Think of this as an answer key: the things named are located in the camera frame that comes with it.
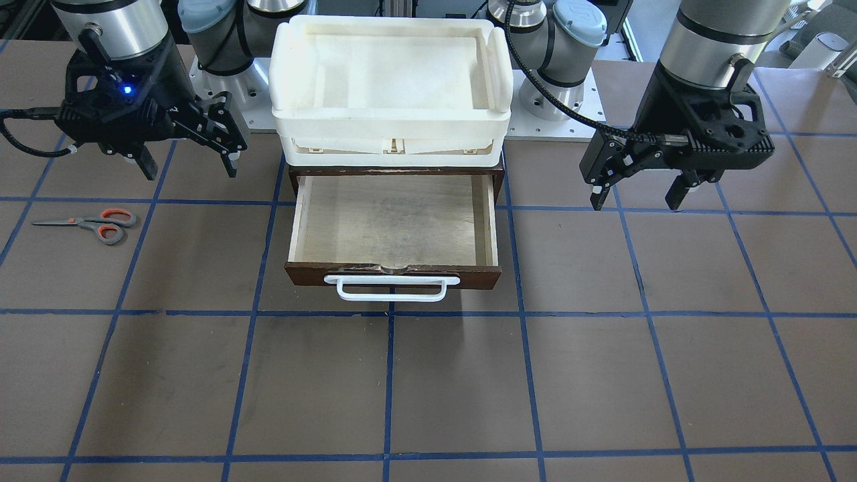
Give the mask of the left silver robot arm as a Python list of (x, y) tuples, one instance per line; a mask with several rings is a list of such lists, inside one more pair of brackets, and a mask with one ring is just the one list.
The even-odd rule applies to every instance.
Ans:
[(595, 129), (580, 171), (599, 210), (613, 185), (643, 170), (674, 169), (666, 202), (677, 210), (701, 183), (753, 169), (775, 147), (759, 95), (748, 84), (787, 1), (683, 1), (629, 129), (585, 118), (585, 78), (610, 30), (588, 1), (489, 1), (485, 16), (505, 33), (526, 79), (524, 109), (548, 121)]

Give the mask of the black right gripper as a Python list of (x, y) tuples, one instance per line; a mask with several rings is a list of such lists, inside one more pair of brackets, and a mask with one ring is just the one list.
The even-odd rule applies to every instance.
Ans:
[[(99, 64), (77, 50), (66, 68), (65, 95), (54, 119), (70, 139), (123, 149), (138, 141), (190, 139), (220, 154), (228, 177), (238, 174), (249, 128), (230, 92), (210, 100), (193, 93), (177, 46)], [(149, 181), (159, 166), (144, 145), (131, 157)]]

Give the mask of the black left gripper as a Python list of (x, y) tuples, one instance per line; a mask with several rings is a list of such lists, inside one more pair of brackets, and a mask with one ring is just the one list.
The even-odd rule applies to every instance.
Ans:
[[(665, 195), (672, 211), (698, 189), (700, 177), (715, 171), (753, 169), (775, 152), (759, 95), (747, 84), (753, 64), (738, 64), (726, 88), (704, 89), (656, 64), (641, 101), (633, 130), (640, 140), (600, 129), (580, 162), (590, 202), (602, 209), (609, 190), (624, 178), (647, 169), (680, 169)], [(685, 135), (689, 145), (668, 146), (667, 135)]]

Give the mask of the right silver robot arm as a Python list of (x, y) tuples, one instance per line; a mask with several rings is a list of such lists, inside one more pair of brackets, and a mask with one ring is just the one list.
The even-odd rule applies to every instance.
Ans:
[(189, 139), (235, 177), (251, 129), (269, 119), (267, 67), (276, 28), (312, 1), (180, 1), (195, 50), (186, 67), (159, 1), (53, 1), (77, 50), (56, 125), (78, 143), (120, 155), (149, 180), (147, 141)]

